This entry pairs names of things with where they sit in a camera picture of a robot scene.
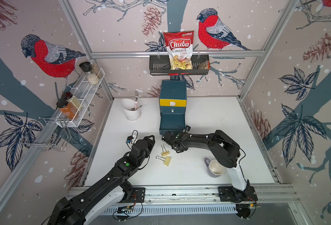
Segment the yellow binder clip small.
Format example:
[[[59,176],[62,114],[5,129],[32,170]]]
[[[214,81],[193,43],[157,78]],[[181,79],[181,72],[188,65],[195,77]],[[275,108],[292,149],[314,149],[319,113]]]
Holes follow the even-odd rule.
[[[164,144],[161,145],[161,148],[162,148],[162,153],[161,153],[162,157],[168,156],[170,154],[170,152],[165,148]]]

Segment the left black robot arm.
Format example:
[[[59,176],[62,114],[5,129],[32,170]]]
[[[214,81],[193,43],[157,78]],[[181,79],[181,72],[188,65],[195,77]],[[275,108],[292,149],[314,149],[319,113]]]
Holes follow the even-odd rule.
[[[119,159],[98,182],[81,194],[57,202],[49,218],[49,225],[88,225],[110,206],[129,199],[133,185],[128,179],[134,175],[155,145],[153,135],[137,140],[131,151]]]

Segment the white utensil cup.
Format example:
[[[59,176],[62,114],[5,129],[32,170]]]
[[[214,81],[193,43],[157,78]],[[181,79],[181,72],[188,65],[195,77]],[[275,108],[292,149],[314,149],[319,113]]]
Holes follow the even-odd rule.
[[[121,100],[121,106],[128,120],[135,121],[140,118],[141,112],[134,100],[124,98]]]

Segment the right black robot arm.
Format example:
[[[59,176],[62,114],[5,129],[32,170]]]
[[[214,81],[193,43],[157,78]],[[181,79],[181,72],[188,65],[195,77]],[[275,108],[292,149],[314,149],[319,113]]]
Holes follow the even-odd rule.
[[[241,203],[243,201],[258,201],[255,189],[244,176],[240,161],[242,160],[240,146],[221,130],[200,135],[186,131],[172,133],[167,131],[162,140],[177,153],[189,148],[209,150],[217,162],[227,169],[232,185],[219,187],[219,197],[223,202]]]

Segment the orange spice jar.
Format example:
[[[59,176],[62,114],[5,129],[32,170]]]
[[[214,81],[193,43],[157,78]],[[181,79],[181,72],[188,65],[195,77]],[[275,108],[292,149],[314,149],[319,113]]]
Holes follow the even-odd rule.
[[[69,120],[73,120],[77,116],[78,110],[63,98],[58,100],[56,106]]]

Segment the brown spice jar rear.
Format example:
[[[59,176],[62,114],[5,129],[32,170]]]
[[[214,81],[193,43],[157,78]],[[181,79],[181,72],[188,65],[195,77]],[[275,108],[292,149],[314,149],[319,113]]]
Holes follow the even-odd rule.
[[[96,74],[97,77],[100,79],[103,75],[101,73],[101,69],[100,69],[98,63],[95,60],[89,60],[89,63],[90,63],[93,73]]]

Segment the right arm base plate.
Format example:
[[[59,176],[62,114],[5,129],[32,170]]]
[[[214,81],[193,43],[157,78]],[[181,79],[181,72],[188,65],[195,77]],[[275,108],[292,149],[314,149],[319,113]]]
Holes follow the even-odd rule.
[[[233,186],[220,186],[218,187],[218,191],[219,198],[222,202],[241,203],[244,201],[258,201],[255,189],[250,185],[247,185],[243,191],[240,191]]]

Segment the teal drawer cabinet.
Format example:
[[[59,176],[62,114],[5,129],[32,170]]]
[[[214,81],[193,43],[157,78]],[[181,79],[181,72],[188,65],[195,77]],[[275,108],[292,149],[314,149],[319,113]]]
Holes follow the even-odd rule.
[[[163,80],[161,84],[160,99],[187,100],[187,86],[185,81]]]

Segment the teal bottom drawer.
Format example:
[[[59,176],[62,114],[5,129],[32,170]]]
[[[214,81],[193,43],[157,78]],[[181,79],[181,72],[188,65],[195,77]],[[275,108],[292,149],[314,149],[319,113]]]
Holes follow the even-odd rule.
[[[160,114],[160,129],[161,135],[167,131],[178,133],[186,128],[184,113],[161,113]]]

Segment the yellow top drawer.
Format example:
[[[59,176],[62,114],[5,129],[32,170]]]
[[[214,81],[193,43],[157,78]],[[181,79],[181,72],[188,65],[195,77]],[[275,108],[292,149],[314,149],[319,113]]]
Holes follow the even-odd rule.
[[[185,99],[160,99],[160,106],[166,107],[186,107],[187,100]]]

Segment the Chuba cassava chips bag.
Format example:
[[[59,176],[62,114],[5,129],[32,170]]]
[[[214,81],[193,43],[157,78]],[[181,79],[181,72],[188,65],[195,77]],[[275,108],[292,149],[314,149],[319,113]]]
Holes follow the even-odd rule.
[[[191,57],[193,54],[194,31],[165,32],[163,34],[168,52],[171,70],[193,69]]]

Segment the white spice jar black lid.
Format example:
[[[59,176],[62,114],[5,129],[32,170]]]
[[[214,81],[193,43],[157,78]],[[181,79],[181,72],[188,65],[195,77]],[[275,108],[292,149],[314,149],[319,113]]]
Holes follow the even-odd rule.
[[[86,74],[86,80],[90,84],[95,85],[100,82],[98,75],[93,72],[90,62],[82,62],[79,64],[79,67]]]

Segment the yellow spice jar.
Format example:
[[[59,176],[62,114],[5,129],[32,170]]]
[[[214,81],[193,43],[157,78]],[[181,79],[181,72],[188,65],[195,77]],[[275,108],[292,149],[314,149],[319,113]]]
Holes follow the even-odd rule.
[[[71,103],[77,110],[82,109],[81,102],[71,92],[65,92],[61,97]]]

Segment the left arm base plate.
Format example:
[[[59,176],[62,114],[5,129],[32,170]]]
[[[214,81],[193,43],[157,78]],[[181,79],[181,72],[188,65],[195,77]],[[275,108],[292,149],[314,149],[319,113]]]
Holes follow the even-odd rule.
[[[128,192],[125,193],[123,199],[120,203],[144,203],[145,201],[145,191],[146,188],[139,187],[139,188],[132,188]]]

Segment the metal fork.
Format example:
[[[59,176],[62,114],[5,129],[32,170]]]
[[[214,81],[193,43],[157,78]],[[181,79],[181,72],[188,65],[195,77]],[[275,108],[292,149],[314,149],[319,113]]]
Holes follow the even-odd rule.
[[[134,106],[132,107],[131,111],[136,111],[136,110],[138,110],[138,108],[141,107],[138,105],[138,100],[139,100],[139,92],[138,92],[138,90],[135,90],[135,103],[134,103]]]

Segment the purple mug white inside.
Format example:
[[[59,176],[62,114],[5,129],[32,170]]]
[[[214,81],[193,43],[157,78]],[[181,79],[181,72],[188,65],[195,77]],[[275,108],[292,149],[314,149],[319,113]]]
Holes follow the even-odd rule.
[[[205,158],[204,162],[207,167],[207,173],[212,178],[217,178],[225,172],[225,168],[216,160]]]

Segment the teal drawer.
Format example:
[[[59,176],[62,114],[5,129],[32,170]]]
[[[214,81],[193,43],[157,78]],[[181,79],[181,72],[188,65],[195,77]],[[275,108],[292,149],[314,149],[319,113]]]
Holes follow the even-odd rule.
[[[160,106],[160,112],[161,113],[185,114],[185,111],[186,111],[185,107]]]
[[[161,135],[167,131],[178,133],[186,128],[184,113],[161,113],[160,114],[160,129]]]

